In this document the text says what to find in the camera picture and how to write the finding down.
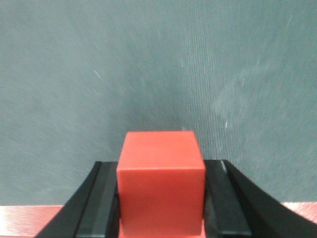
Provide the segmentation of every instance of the red block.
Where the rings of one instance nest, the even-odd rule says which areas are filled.
[[[202,226],[202,232],[199,235],[195,235],[195,236],[172,236],[172,237],[165,237],[165,238],[206,238],[206,233],[205,233],[205,224],[204,221],[201,221],[201,226]],[[122,232],[122,224],[120,224],[119,227],[119,236],[118,238],[144,238],[141,236],[126,236],[123,232]],[[162,238],[162,236],[146,236],[145,238]]]
[[[205,173],[194,132],[127,133],[117,168],[124,234],[201,234]]]

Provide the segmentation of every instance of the red cube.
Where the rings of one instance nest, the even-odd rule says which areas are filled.
[[[124,234],[199,235],[205,173],[194,132],[127,133],[117,167]]]

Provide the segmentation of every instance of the red surface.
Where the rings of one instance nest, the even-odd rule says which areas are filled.
[[[317,202],[283,204],[317,224]],[[0,206],[0,238],[33,238],[61,208],[62,206]],[[131,237],[125,236],[120,230],[119,238]],[[180,238],[205,238],[204,229],[200,236]]]
[[[62,206],[0,206],[0,238],[34,237]]]
[[[205,164],[192,131],[129,132],[117,177],[125,235],[201,233]]]
[[[205,234],[205,226],[204,226],[204,221],[202,220],[202,224],[201,224],[201,233],[199,235],[196,236],[173,236],[172,238],[206,238],[206,234]],[[122,225],[120,224],[120,229],[119,229],[119,237],[118,238],[143,238],[140,236],[126,236],[123,231],[122,231]],[[150,238],[162,238],[162,236],[151,236]]]

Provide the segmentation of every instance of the gray fabric backdrop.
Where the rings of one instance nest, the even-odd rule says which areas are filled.
[[[0,205],[62,204],[129,130],[194,130],[317,200],[317,1],[0,1]]]

